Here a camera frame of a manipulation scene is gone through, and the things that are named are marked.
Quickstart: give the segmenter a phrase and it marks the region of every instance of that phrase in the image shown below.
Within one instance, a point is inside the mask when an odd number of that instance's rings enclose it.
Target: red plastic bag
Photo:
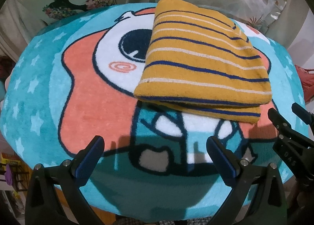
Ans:
[[[314,69],[304,69],[298,65],[295,65],[296,71],[301,80],[301,85],[304,93],[305,102],[309,102],[311,98],[314,96]]]

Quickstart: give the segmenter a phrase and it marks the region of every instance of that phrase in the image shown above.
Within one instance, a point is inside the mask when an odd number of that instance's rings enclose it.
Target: navy blue stripe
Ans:
[[[196,27],[199,27],[199,28],[202,28],[202,29],[205,29],[205,30],[209,30],[209,31],[213,31],[213,32],[222,34],[222,35],[228,37],[228,38],[231,39],[231,40],[243,40],[243,41],[245,41],[244,39],[242,39],[242,38],[240,38],[240,37],[230,37],[230,36],[228,36],[227,34],[225,34],[225,33],[223,33],[223,32],[220,32],[220,31],[217,31],[217,30],[215,30],[215,29],[208,28],[208,27],[205,27],[205,26],[200,26],[200,25],[193,24],[193,23],[184,22],[184,21],[163,21],[163,22],[157,23],[157,24],[154,26],[153,30],[155,29],[155,27],[156,27],[157,25],[167,24],[167,23],[179,23],[179,24],[185,24],[185,25],[190,25],[190,26],[196,26]]]
[[[171,104],[177,104],[177,102],[190,102],[190,103],[200,103],[200,104],[244,106],[244,107],[254,107],[254,106],[261,105],[261,104],[245,104],[245,103],[230,102],[230,101],[223,101],[223,100],[208,100],[208,99],[191,98],[191,97],[176,97],[176,96],[138,96],[138,98],[145,99],[148,101],[167,102]]]
[[[202,108],[202,107],[197,107],[194,105],[188,105],[188,104],[183,104],[183,103],[178,103],[177,105],[184,107],[184,108],[187,108],[187,109],[195,109],[195,110],[207,111],[207,112],[219,113],[219,114],[225,114],[225,115],[253,116],[253,117],[260,117],[261,116],[260,113],[255,113],[255,112],[218,110],[218,109],[211,109],[211,108]]]
[[[237,76],[237,75],[231,75],[231,74],[223,73],[223,72],[212,70],[212,69],[194,67],[194,66],[190,66],[190,65],[187,65],[187,64],[181,64],[181,63],[165,61],[165,60],[153,61],[150,64],[146,65],[144,70],[146,68],[148,68],[150,66],[153,66],[153,65],[156,65],[156,64],[176,66],[176,67],[179,67],[179,68],[184,68],[184,69],[187,69],[187,70],[191,70],[191,71],[194,71],[194,72],[200,72],[200,73],[212,73],[212,74],[216,74],[216,75],[227,77],[229,79],[242,80],[242,81],[246,81],[246,82],[268,82],[269,81],[268,78],[247,79],[247,78],[243,78],[243,77],[240,77],[240,76]]]
[[[170,40],[182,40],[182,41],[187,41],[187,42],[192,42],[192,43],[195,43],[195,44],[200,44],[200,45],[205,45],[205,46],[209,46],[209,47],[213,47],[213,48],[216,48],[218,50],[222,50],[222,51],[225,51],[225,52],[228,52],[230,54],[233,54],[234,56],[238,57],[238,58],[242,58],[244,60],[252,60],[252,59],[257,59],[257,58],[261,58],[259,55],[255,55],[255,56],[240,56],[240,55],[237,55],[236,53],[233,53],[232,51],[228,50],[228,49],[225,49],[225,48],[221,48],[221,47],[217,47],[213,44],[210,44],[210,43],[206,43],[206,42],[202,42],[202,41],[197,41],[197,40],[192,40],[192,39],[188,39],[188,38],[182,38],[182,37],[176,37],[176,36],[165,36],[165,37],[159,37],[157,39],[154,39],[151,43],[153,44],[154,42],[156,41],[160,41],[160,40],[165,40],[165,39],[170,39]]]
[[[200,14],[200,13],[196,13],[196,12],[192,12],[192,11],[187,11],[187,10],[168,10],[168,11],[164,11],[164,12],[159,13],[159,14],[155,17],[155,20],[156,20],[156,18],[157,18],[159,15],[164,14],[164,13],[167,13],[167,12],[186,12],[186,13],[190,13],[190,14],[195,14],[195,15],[199,15],[199,16],[203,16],[203,17],[207,17],[207,18],[214,19],[214,20],[216,20],[216,21],[218,21],[218,22],[220,22],[220,23],[222,23],[222,24],[224,24],[224,25],[226,25],[226,26],[231,27],[231,26],[228,25],[227,23],[222,22],[222,21],[220,21],[220,20],[217,19],[217,18],[210,17],[210,16],[207,16],[207,15],[204,15],[204,14]]]

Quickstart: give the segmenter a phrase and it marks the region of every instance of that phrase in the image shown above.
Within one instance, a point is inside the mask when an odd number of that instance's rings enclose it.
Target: striped sweater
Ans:
[[[157,4],[145,63],[134,91],[142,101],[256,123],[272,98],[262,59],[241,29],[181,0]]]

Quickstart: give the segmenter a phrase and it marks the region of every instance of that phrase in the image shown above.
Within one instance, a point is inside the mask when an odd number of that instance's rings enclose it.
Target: cartoon character print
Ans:
[[[72,79],[59,124],[64,149],[76,154],[101,135],[104,155],[128,151],[130,162],[140,170],[200,176],[216,173],[206,151],[206,139],[216,135],[238,157],[254,162],[250,142],[273,141],[277,136],[267,117],[273,102],[261,106],[259,122],[251,125],[186,114],[133,97],[144,70],[153,18],[154,8],[128,11],[111,28],[84,36],[64,51],[62,64]],[[252,32],[245,32],[247,36],[259,34],[246,25],[241,28]],[[269,72],[269,59],[259,54]]]

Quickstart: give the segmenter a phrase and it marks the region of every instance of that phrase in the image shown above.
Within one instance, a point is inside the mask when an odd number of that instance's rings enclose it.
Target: metal bolt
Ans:
[[[241,159],[240,160],[241,165],[243,166],[247,166],[249,164],[249,162],[246,159]]]
[[[41,164],[37,164],[37,165],[34,166],[35,170],[38,170],[39,168],[41,168]]]
[[[275,163],[271,163],[271,164],[270,164],[270,167],[271,167],[272,169],[276,169],[276,168],[277,168],[277,165],[276,165]]]
[[[62,162],[62,165],[64,166],[69,166],[71,164],[71,160],[66,159],[65,161]]]

